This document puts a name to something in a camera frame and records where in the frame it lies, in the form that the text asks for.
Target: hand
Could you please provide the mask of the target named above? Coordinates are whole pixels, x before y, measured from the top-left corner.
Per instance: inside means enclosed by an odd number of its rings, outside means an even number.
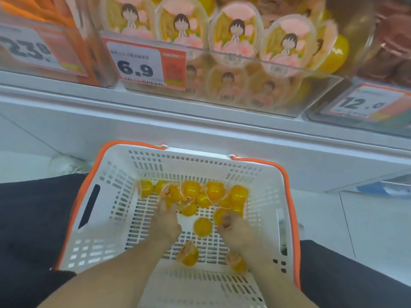
[[[148,239],[157,240],[169,249],[181,234],[181,225],[177,222],[177,204],[173,203],[168,209],[165,200],[160,200],[151,218]]]
[[[235,212],[228,212],[222,217],[224,222],[217,227],[218,233],[230,250],[242,255],[249,249],[259,246],[259,238],[252,231],[250,224]]]

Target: forearm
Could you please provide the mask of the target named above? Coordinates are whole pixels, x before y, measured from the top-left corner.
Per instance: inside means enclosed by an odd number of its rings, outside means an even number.
[[[317,307],[277,268],[261,247],[249,248],[242,256],[248,264],[268,308]]]
[[[39,308],[136,307],[167,248],[163,242],[147,238],[116,258],[77,275]]]

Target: basket rim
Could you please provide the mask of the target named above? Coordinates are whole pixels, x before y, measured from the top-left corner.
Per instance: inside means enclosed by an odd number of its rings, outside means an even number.
[[[77,214],[80,210],[81,203],[83,202],[83,199],[87,193],[88,188],[90,187],[90,184],[97,173],[97,170],[101,164],[101,161],[103,160],[104,154],[106,151],[111,148],[112,146],[115,145],[133,145],[133,146],[143,146],[143,147],[148,147],[148,148],[153,148],[153,149],[158,149],[158,150],[166,150],[168,148],[167,145],[161,144],[160,146],[152,145],[152,144],[147,144],[146,142],[131,142],[131,141],[123,141],[123,140],[114,140],[106,143],[103,145],[97,154],[96,160],[94,162],[94,165],[90,171],[90,173],[87,175],[85,180],[80,186],[80,189],[77,193],[77,196],[73,202],[73,206],[70,211],[70,216],[69,216],[69,222],[68,222],[68,227],[66,231],[66,237],[64,240],[63,247],[61,249],[61,252],[59,254],[58,260],[54,266],[54,270],[59,270],[59,267],[61,265],[61,262],[64,257],[65,250],[67,248],[69,238],[71,231],[74,226],[75,219],[77,217]],[[290,217],[290,225],[291,225],[291,236],[292,236],[292,241],[293,241],[293,275],[294,275],[294,284],[295,286],[301,290],[301,283],[300,283],[300,263],[301,263],[301,248],[300,248],[300,237],[298,234],[298,222],[297,222],[297,214],[295,211],[295,206],[294,202],[291,196],[291,191],[290,191],[290,182],[289,182],[289,175],[287,171],[285,170],[284,167],[282,167],[279,164],[276,164],[274,162],[270,161],[265,161],[265,160],[260,160],[260,159],[254,159],[254,158],[239,158],[235,154],[229,155],[229,157],[234,160],[234,161],[245,161],[245,162],[254,162],[254,163],[259,163],[259,164],[264,164],[264,165],[270,165],[276,167],[282,174],[283,176],[283,181],[284,181],[284,188],[285,188],[285,194],[286,194],[286,200],[287,200],[287,206],[288,206],[288,211],[289,211],[289,217]]]

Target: person's left hand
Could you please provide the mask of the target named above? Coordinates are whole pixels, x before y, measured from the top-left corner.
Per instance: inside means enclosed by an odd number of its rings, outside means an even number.
[[[167,208],[166,201],[160,200],[151,218],[147,238],[163,243],[164,247],[169,249],[178,240],[182,230],[177,222],[177,210],[177,204],[173,203]]]

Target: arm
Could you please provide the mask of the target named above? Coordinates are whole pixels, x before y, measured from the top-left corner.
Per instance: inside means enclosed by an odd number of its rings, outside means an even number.
[[[234,212],[222,219],[224,223],[218,227],[218,232],[224,243],[247,263],[268,308],[317,307],[277,268],[247,221]]]
[[[176,206],[167,211],[160,202],[143,242],[80,273],[38,308],[137,307],[154,268],[180,234]]]

